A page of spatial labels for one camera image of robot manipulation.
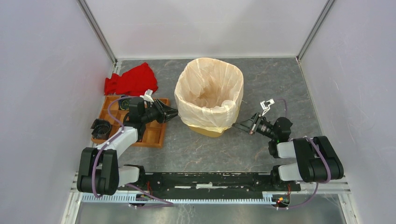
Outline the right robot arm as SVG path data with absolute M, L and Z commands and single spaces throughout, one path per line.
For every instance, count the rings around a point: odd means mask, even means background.
M 326 136 L 313 138 L 290 137 L 292 122 L 279 117 L 274 123 L 258 113 L 250 119 L 233 124 L 250 135 L 255 133 L 270 138 L 269 154 L 277 159 L 293 158 L 295 163 L 273 168 L 270 185 L 275 190 L 284 189 L 290 181 L 322 182 L 339 180 L 344 176 L 343 165 Z

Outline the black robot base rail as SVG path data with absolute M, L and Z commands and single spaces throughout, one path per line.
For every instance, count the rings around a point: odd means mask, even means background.
M 285 182 L 259 172 L 153 172 L 134 185 L 160 199 L 261 199 L 264 192 L 286 194 L 301 190 L 300 184 Z

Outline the yellow plastic trash bin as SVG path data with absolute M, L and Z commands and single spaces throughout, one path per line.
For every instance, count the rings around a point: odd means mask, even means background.
M 199 133 L 201 135 L 217 138 L 220 137 L 226 129 L 220 127 L 209 127 L 209 129 L 205 127 L 195 127 L 195 126 L 188 126 L 192 131 Z

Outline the translucent white trash bag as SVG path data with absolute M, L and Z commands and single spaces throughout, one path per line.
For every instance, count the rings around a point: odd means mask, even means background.
M 231 128 L 244 93 L 244 76 L 235 65 L 197 58 L 181 72 L 174 96 L 178 115 L 187 126 Z

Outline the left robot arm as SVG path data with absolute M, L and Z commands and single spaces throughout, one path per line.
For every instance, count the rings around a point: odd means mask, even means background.
M 77 190 L 92 193 L 96 198 L 113 195 L 116 190 L 130 184 L 135 190 L 143 189 L 147 178 L 136 165 L 119 166 L 118 158 L 132 144 L 143 140 L 146 125 L 152 121 L 163 124 L 178 115 L 178 110 L 159 99 L 147 100 L 143 97 L 124 96 L 118 100 L 128 100 L 129 110 L 125 121 L 114 118 L 119 123 L 118 131 L 97 147 L 86 147 L 80 157 Z

